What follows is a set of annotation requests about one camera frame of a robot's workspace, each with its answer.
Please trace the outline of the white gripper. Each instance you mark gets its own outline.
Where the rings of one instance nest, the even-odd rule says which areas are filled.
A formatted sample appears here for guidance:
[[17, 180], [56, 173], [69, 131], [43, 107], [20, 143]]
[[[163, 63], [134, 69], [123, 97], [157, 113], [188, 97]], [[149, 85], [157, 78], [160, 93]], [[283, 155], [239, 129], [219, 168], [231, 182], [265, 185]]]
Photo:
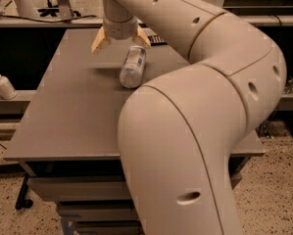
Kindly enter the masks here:
[[125, 40], [131, 37], [132, 41], [137, 45], [143, 46], [144, 48], [151, 47], [150, 40], [138, 24], [136, 17], [132, 17], [124, 22], [115, 22], [104, 17], [103, 26], [98, 30], [91, 45], [91, 52], [97, 54], [102, 49], [108, 47], [111, 44], [110, 37], [116, 40]]

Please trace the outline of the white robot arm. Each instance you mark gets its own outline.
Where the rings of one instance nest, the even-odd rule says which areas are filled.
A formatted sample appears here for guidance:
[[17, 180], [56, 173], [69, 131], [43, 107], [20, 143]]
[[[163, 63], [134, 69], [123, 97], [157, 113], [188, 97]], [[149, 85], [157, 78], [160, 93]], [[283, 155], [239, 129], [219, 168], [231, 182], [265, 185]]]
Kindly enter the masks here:
[[187, 66], [122, 107], [118, 143], [145, 235], [243, 235], [228, 173], [233, 148], [277, 106], [286, 62], [266, 34], [203, 0], [103, 0], [104, 21], [140, 19]]

